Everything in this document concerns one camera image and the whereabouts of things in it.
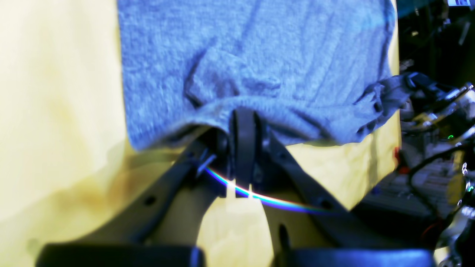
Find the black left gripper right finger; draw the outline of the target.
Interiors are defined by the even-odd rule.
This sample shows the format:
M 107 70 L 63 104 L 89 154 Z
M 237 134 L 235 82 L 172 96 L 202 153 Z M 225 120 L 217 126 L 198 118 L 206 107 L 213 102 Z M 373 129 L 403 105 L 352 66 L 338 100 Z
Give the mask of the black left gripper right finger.
M 277 223 L 276 267 L 434 267 L 430 250 L 410 248 L 365 226 L 308 175 L 255 111 L 231 117 L 237 197 L 261 201 Z

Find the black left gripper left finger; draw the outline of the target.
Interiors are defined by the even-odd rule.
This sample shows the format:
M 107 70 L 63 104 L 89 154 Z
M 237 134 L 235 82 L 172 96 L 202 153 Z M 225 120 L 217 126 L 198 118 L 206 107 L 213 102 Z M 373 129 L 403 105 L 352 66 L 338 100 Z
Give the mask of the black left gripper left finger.
M 225 186 L 209 166 L 227 171 L 228 142 L 218 129 L 194 140 L 129 206 L 91 233 L 49 243 L 38 267 L 205 267 L 196 246 L 204 214 Z

